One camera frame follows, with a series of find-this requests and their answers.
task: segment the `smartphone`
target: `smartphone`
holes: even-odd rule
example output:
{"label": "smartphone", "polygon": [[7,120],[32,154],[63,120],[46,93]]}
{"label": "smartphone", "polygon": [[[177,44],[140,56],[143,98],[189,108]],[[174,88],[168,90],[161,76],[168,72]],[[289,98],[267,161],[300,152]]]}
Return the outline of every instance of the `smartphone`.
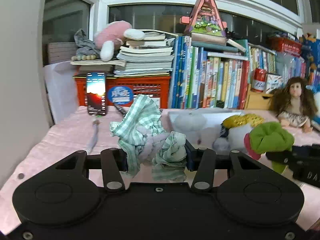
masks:
{"label": "smartphone", "polygon": [[106,115],[106,76],[101,72],[87,73],[87,106],[89,115]]}

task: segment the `green checkered cloth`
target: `green checkered cloth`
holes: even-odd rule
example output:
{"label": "green checkered cloth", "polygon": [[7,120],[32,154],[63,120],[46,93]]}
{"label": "green checkered cloth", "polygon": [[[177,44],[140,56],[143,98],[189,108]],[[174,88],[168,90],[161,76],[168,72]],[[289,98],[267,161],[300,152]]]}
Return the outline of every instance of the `green checkered cloth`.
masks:
{"label": "green checkered cloth", "polygon": [[[128,174],[135,176],[140,170],[139,154],[143,151],[146,142],[137,126],[150,130],[152,136],[166,132],[160,120],[158,106],[146,95],[138,95],[131,105],[122,122],[111,122],[110,131],[118,136],[118,145],[127,153]],[[182,133],[171,132],[159,152],[152,159],[152,178],[154,180],[170,179],[184,181],[186,150],[184,145],[186,136]]]}

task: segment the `red can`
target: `red can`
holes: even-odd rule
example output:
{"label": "red can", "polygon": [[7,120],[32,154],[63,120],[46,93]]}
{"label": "red can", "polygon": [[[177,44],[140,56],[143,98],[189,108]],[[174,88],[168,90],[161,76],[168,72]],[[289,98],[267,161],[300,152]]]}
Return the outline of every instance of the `red can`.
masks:
{"label": "red can", "polygon": [[261,68],[256,68],[253,74],[253,82],[251,90],[255,92],[263,92],[266,85],[267,71]]}

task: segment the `wall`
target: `wall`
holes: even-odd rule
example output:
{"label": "wall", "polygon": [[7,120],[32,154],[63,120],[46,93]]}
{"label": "wall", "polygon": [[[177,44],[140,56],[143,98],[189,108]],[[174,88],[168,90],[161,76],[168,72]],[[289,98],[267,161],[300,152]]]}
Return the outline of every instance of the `wall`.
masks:
{"label": "wall", "polygon": [[44,0],[0,0],[0,187],[49,129],[41,73]]}

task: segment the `red basket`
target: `red basket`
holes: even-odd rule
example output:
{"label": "red basket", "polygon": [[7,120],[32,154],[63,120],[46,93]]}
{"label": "red basket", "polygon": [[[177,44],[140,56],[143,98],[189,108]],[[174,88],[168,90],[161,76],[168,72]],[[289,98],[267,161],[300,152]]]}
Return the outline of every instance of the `red basket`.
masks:
{"label": "red basket", "polygon": [[279,51],[289,53],[293,56],[300,56],[302,44],[300,42],[292,41],[285,38],[270,38],[271,48]]}
{"label": "red basket", "polygon": [[[80,106],[86,106],[86,78],[75,78],[78,90]],[[160,98],[160,108],[167,108],[169,95],[170,76],[162,77],[139,77],[139,78],[107,78],[108,85],[131,85],[134,95],[152,95],[153,98]]]}

